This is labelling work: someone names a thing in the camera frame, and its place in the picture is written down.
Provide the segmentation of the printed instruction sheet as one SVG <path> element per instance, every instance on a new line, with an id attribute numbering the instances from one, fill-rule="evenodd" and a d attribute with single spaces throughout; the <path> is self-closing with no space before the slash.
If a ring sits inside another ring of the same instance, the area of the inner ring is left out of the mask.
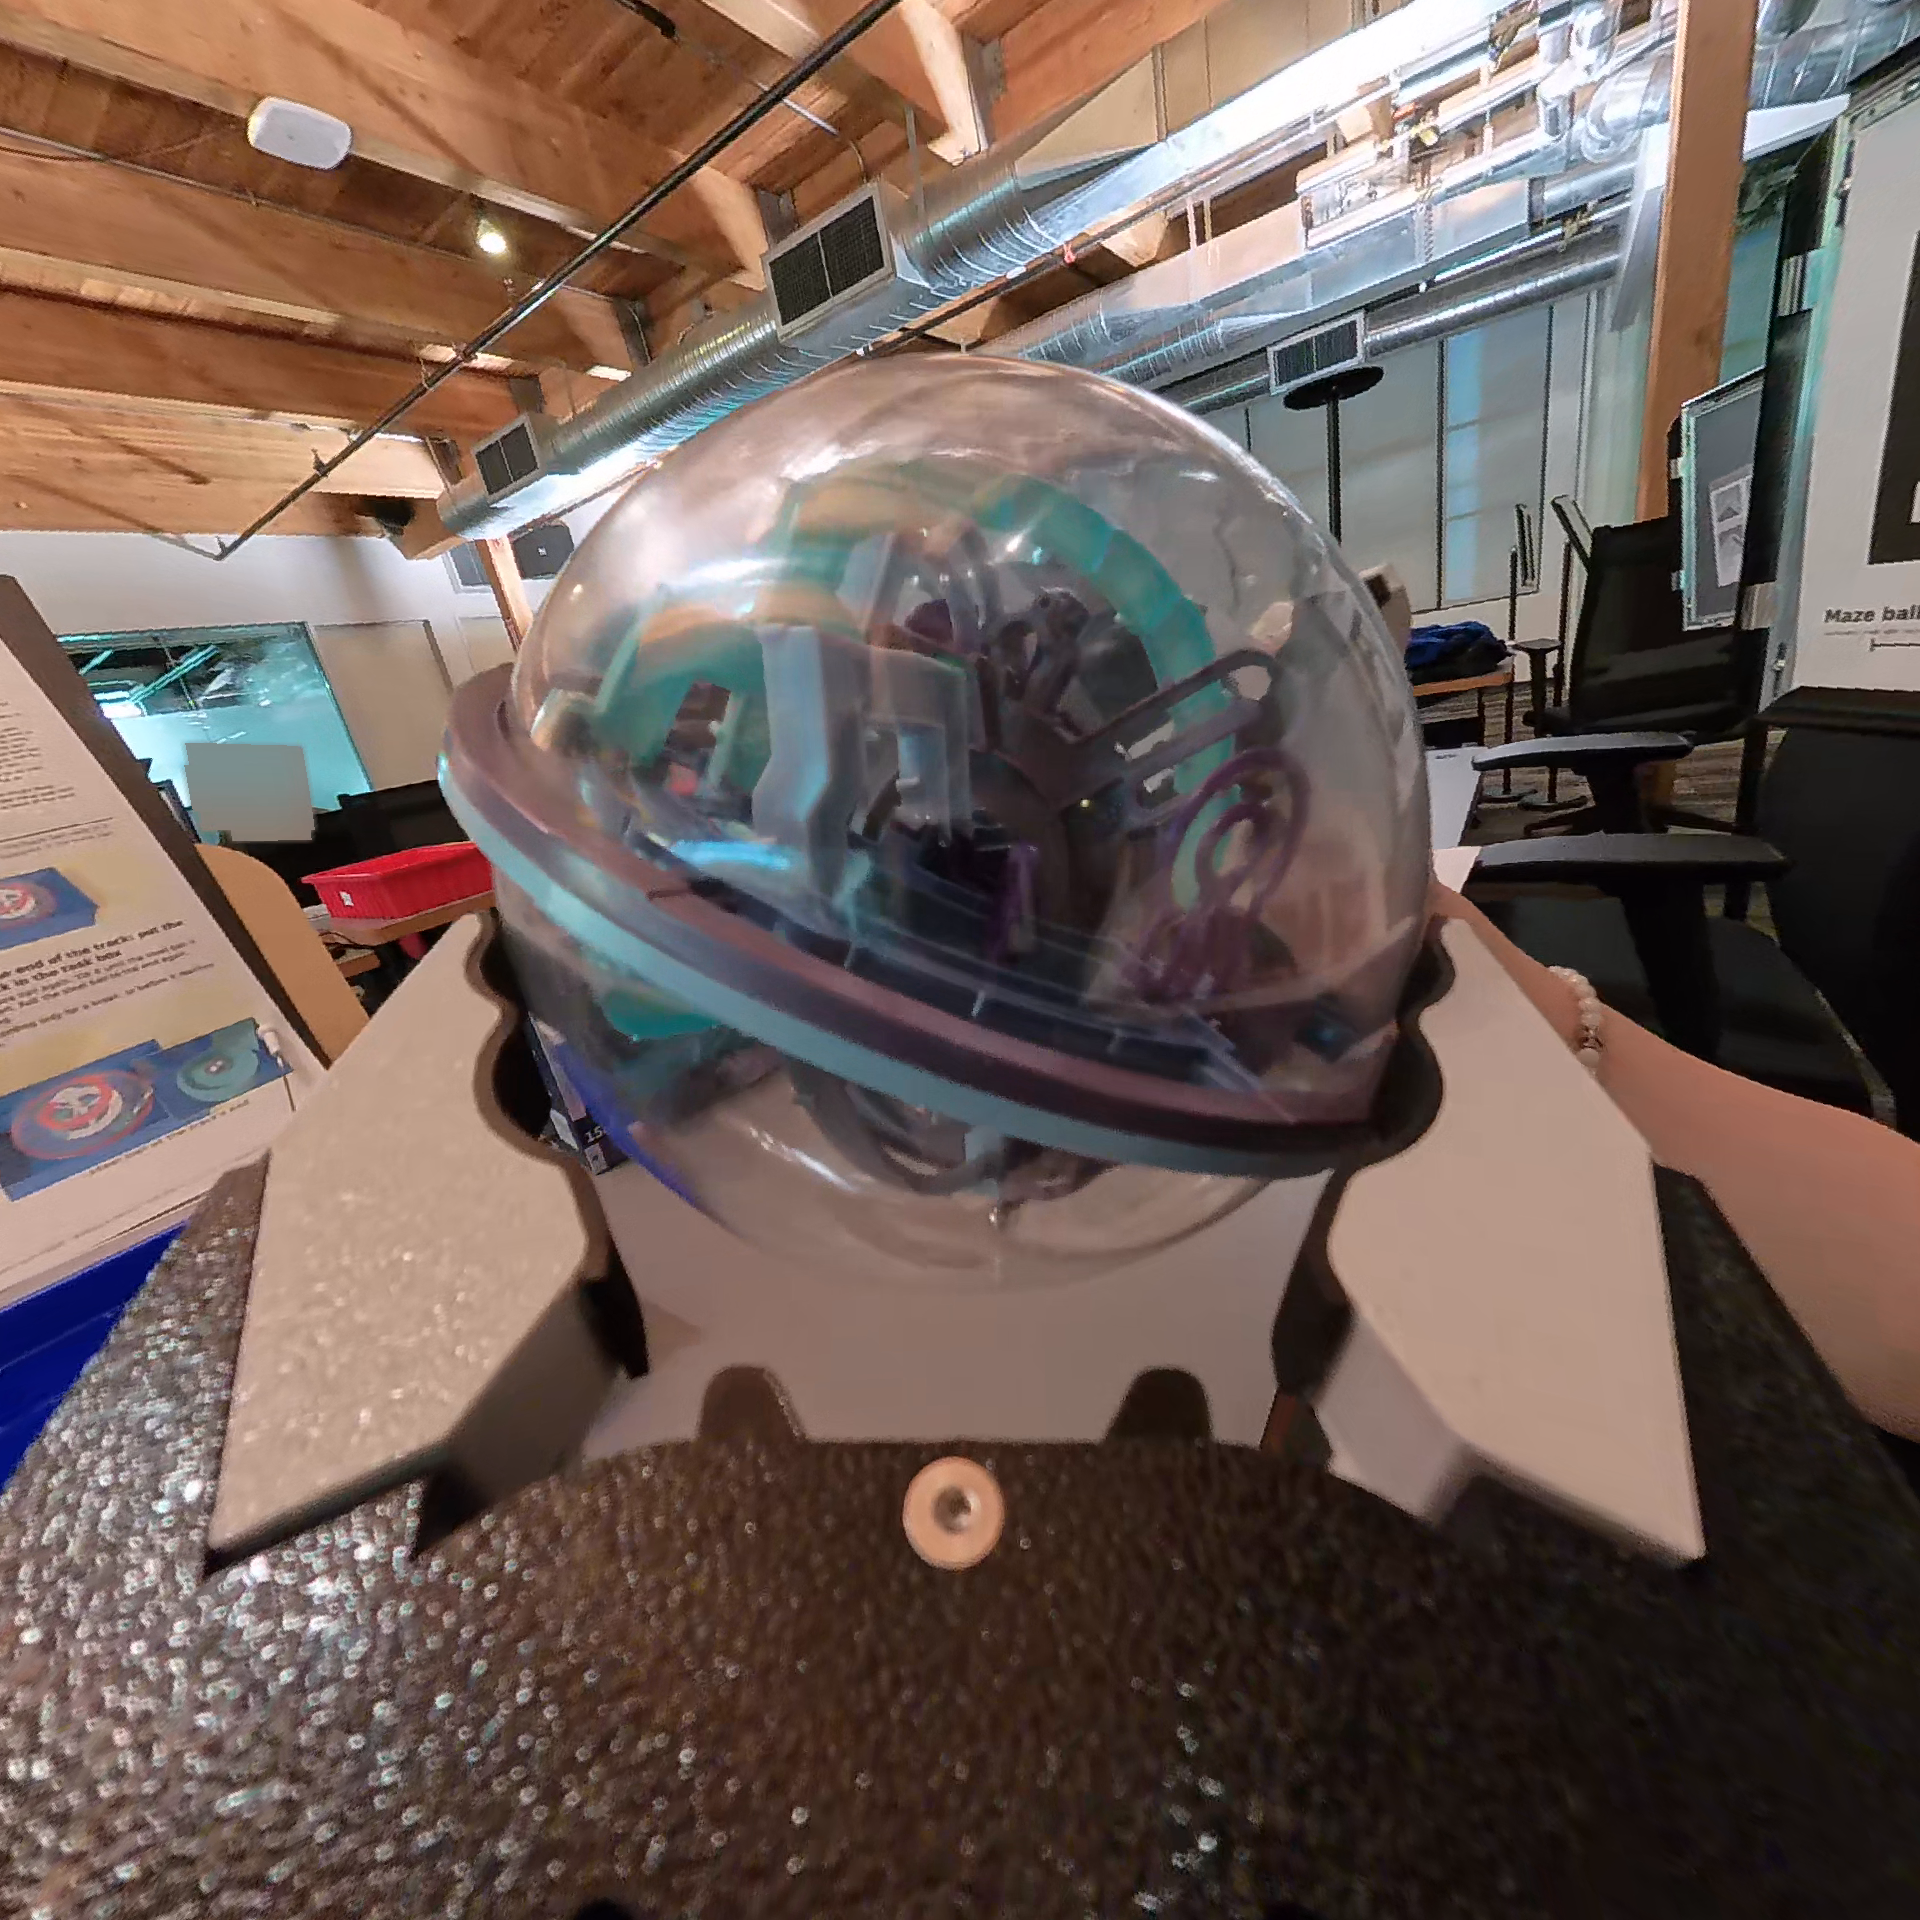
<path id="1" fill-rule="evenodd" d="M 196 838 L 3 586 L 3 1301 L 178 1224 L 328 1066 Z"/>

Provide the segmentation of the blue plastic bin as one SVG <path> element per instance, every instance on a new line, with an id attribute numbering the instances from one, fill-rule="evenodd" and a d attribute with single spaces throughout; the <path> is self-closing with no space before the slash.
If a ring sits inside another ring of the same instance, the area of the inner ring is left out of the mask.
<path id="1" fill-rule="evenodd" d="M 3 1483 L 178 1236 L 169 1227 L 3 1308 Z"/>

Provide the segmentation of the red plastic bin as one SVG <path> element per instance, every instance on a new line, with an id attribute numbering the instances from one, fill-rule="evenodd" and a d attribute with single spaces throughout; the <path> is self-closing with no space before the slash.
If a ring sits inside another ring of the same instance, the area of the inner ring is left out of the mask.
<path id="1" fill-rule="evenodd" d="M 393 921 L 485 895 L 492 862 L 471 839 L 390 851 L 304 875 L 328 916 Z"/>

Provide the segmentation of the silver air duct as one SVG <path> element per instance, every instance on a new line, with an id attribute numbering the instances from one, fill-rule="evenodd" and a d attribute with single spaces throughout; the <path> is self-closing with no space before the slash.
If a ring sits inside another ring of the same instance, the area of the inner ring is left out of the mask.
<path id="1" fill-rule="evenodd" d="M 1064 107 L 996 151 L 976 155 L 918 192 L 885 181 L 848 198 L 790 239 L 825 235 L 866 204 L 880 222 L 883 263 L 851 293 L 787 324 L 763 295 L 582 411 L 531 425 L 536 464 L 494 492 L 481 476 L 435 503 L 454 540 L 494 537 L 531 519 L 563 513 L 756 397 L 870 348 L 948 305 L 1036 267 L 1110 225 L 1131 225 L 1161 203 L 1179 203 L 1218 177 L 1290 155 L 1378 83 L 1401 83 L 1428 65 L 1489 53 L 1496 26 L 1559 26 L 1574 4 L 1420 3 L 1381 16 L 1290 60 L 1186 126 L 1146 136 L 1154 96 L 1125 100 L 1134 77 Z"/>

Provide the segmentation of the dark maze ball packaging box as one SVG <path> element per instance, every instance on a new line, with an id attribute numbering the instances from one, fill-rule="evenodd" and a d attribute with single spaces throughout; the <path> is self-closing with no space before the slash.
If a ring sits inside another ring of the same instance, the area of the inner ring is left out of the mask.
<path id="1" fill-rule="evenodd" d="M 593 1174 L 634 1164 L 634 1141 L 613 1087 L 551 1025 L 531 1018 L 529 1039 L 550 1103 L 548 1130 Z"/>

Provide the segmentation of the black floor lamp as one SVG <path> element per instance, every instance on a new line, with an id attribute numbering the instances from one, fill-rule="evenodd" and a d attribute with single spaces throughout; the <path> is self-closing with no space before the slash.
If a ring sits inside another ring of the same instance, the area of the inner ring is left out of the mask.
<path id="1" fill-rule="evenodd" d="M 1327 526 L 1333 545 L 1345 541 L 1345 480 L 1343 480 L 1343 405 L 1373 390 L 1383 380 L 1375 363 L 1357 363 L 1313 380 L 1283 392 L 1292 411 L 1319 411 L 1324 423 L 1327 462 Z"/>

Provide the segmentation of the framed panel on easel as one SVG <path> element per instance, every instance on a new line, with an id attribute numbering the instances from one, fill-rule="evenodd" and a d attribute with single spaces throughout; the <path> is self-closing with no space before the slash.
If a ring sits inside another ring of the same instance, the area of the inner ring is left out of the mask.
<path id="1" fill-rule="evenodd" d="M 1684 399 L 1670 428 L 1675 595 L 1684 632 L 1717 632 L 1738 616 L 1764 384 L 1764 369 L 1747 369 Z"/>

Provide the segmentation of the person's right hand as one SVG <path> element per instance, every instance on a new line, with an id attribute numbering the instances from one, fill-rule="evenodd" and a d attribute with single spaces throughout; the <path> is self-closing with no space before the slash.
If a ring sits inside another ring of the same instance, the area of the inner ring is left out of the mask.
<path id="1" fill-rule="evenodd" d="M 1428 882 L 1428 909 L 1468 924 L 1587 1073 L 1598 1073 L 1603 1006 L 1583 972 L 1551 968 L 1530 956 L 1477 904 L 1441 879 Z"/>

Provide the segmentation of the white ceiling access point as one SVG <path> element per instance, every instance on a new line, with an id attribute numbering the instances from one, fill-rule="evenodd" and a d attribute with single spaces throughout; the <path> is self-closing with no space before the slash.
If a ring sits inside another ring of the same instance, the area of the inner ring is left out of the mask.
<path id="1" fill-rule="evenodd" d="M 254 101 L 247 140 L 264 155 L 319 172 L 337 169 L 353 153 L 345 118 L 274 92 Z"/>

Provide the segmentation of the person's right forearm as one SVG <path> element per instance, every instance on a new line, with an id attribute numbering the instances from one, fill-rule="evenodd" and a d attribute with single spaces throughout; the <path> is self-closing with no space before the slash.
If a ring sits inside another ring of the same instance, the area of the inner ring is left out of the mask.
<path id="1" fill-rule="evenodd" d="M 1853 1405 L 1917 1438 L 1917 1148 L 1871 1117 L 1741 1080 L 1617 1013 L 1597 1080 L 1698 1181 Z"/>

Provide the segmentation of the clear plastic maze ball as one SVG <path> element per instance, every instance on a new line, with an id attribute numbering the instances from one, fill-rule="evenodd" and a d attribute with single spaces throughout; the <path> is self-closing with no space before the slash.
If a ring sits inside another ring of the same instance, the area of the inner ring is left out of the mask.
<path id="1" fill-rule="evenodd" d="M 1164 397 L 845 363 L 606 512 L 442 784 L 662 1185 L 838 1280 L 1064 1281 L 1427 1127 L 1403 645 Z"/>

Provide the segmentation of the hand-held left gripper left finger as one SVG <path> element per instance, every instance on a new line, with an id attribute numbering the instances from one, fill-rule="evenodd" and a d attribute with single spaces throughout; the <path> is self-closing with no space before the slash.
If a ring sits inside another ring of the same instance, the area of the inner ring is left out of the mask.
<path id="1" fill-rule="evenodd" d="M 420 1547 L 553 1475 L 646 1333 L 498 916 L 461 921 L 269 1152 L 209 1557 L 420 1486 Z"/>

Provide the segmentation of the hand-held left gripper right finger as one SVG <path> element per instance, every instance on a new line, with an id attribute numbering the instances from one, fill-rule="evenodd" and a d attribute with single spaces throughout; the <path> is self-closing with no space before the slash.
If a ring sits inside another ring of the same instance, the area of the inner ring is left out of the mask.
<path id="1" fill-rule="evenodd" d="M 1665 1563 L 1705 1533 L 1644 1135 L 1488 945 L 1438 929 L 1438 1110 L 1333 1179 L 1276 1324 L 1290 1441 L 1442 1526 L 1517 1492 Z"/>

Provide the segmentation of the white sign board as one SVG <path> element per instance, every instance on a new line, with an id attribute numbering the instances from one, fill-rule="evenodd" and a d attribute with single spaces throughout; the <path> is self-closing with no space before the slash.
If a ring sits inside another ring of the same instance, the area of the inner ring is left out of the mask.
<path id="1" fill-rule="evenodd" d="M 1915 60 L 1836 118 L 1803 275 L 1767 700 L 1915 700 L 1917 80 Z"/>

